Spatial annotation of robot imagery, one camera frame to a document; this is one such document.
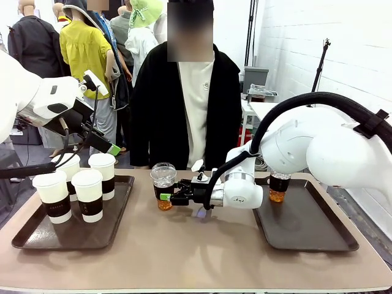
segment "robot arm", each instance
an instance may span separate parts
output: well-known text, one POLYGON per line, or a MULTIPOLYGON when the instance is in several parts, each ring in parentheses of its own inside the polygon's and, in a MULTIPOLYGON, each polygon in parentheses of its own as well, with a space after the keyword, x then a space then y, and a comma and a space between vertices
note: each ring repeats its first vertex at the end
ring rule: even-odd
MULTIPOLYGON (((0 91, 2 127, 0 142, 10 134, 15 117, 36 127, 45 127, 65 136, 59 118, 63 118, 70 134, 77 134, 87 144, 103 153, 117 155, 119 148, 104 138, 103 133, 92 128, 91 115, 94 110, 83 100, 83 93, 90 89, 108 94, 104 84, 88 70, 80 83, 72 77, 40 78, 25 70, 18 61, 0 50, 0 91)), ((0 171, 0 178, 29 176, 42 173, 45 168, 0 171)), ((51 166, 48 172, 55 170, 51 166)))
MULTIPOLYGON (((309 167, 322 183, 378 189, 392 203, 392 127, 384 120, 387 116, 383 111, 375 115, 336 94, 320 92, 291 98, 272 109, 255 138, 231 150, 226 164, 211 178, 200 183, 195 177, 185 195, 203 203, 207 210, 214 206, 258 208, 263 191, 254 183, 254 169, 255 157, 262 154, 277 172, 291 174, 309 167), (360 125, 347 124, 328 108, 300 107, 317 103, 344 111, 360 125), (225 182, 216 184, 222 175, 225 182)), ((181 193, 175 194, 174 203, 186 203, 181 197, 181 193)))

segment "clear plastic cup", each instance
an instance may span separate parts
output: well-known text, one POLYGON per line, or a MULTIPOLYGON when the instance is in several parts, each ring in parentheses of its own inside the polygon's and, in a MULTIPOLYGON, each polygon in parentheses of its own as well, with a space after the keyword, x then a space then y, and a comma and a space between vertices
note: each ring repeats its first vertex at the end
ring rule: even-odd
POLYGON ((115 196, 115 162, 116 158, 111 154, 98 153, 92 155, 88 164, 93 170, 99 171, 102 178, 102 195, 104 201, 115 196))
POLYGON ((174 194, 174 184, 176 181, 177 171, 172 164, 166 162, 156 164, 151 170, 151 178, 153 179, 155 197, 158 201, 158 208, 167 211, 172 208, 172 204, 168 201, 160 199, 161 194, 174 194))
POLYGON ((79 207, 85 222, 97 222, 104 216, 102 174, 97 170, 82 170, 72 177, 79 207))
POLYGON ((284 201, 291 177, 286 173, 278 173, 274 170, 271 172, 269 178, 269 199, 271 201, 278 203, 284 201))
POLYGON ((66 222, 72 216, 66 179, 66 173, 58 170, 38 175, 32 180, 32 185, 37 188, 49 219, 54 224, 66 222))
MULTIPOLYGON (((61 159, 60 164, 66 162, 70 157, 73 156, 73 153, 65 153, 64 157, 61 159)), ((60 155, 56 156, 52 159, 52 162, 57 162, 60 159, 60 155)), ((80 157, 79 155, 73 156, 73 158, 64 164, 62 167, 59 167, 57 170, 62 170, 67 174, 67 188, 69 192, 69 197, 71 202, 77 201, 78 198, 76 196, 75 187, 72 185, 71 180, 74 175, 76 175, 80 171, 80 157)))

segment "gray box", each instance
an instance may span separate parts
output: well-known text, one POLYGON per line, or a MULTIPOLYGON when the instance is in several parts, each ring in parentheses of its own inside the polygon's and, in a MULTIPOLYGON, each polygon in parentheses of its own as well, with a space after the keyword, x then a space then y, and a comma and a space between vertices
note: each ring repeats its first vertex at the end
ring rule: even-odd
POLYGON ((42 139, 36 127, 27 125, 22 130, 22 136, 10 136, 12 143, 15 145, 42 145, 42 139))
POLYGON ((268 72, 270 72, 269 69, 246 66, 243 93, 247 94, 247 90, 251 88, 251 84, 265 86, 265 83, 267 82, 268 72))

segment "black cardigan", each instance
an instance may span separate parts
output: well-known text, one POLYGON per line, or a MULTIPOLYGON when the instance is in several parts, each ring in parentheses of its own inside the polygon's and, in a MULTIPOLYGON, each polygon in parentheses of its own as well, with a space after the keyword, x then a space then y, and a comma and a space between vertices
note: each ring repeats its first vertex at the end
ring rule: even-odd
MULTIPOLYGON (((225 163, 236 147, 241 125, 239 68, 214 45, 215 62, 208 98, 205 165, 225 163)), ((186 109, 176 62, 167 62, 167 43, 144 61, 130 99, 130 164, 169 162, 185 170, 189 159, 186 109)))
POLYGON ((59 34, 34 15, 21 18, 8 35, 8 51, 29 72, 41 78, 70 75, 61 55, 59 34))

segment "white wall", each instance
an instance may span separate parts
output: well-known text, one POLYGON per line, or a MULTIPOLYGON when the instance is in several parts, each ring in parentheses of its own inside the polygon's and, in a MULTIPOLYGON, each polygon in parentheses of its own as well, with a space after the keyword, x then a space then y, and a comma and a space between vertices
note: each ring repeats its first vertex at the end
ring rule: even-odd
MULTIPOLYGON (((52 7, 54 0, 36 0, 36 9, 40 12, 41 19, 50 24, 56 23, 52 7)), ((13 26, 22 15, 18 14, 18 0, 0 0, 0 33, 5 45, 8 44, 8 26, 13 26)))
MULTIPOLYGON (((255 48, 258 48, 265 0, 259 0, 255 48)), ((214 43, 243 70, 251 0, 214 0, 214 43)), ((249 64, 252 62, 252 50, 249 64)))
MULTIPOLYGON (((310 92, 329 38, 319 91, 392 113, 391 9, 390 0, 266 0, 258 66, 270 70, 267 87, 281 100, 310 92)), ((392 239, 392 208, 383 195, 349 192, 392 239)))

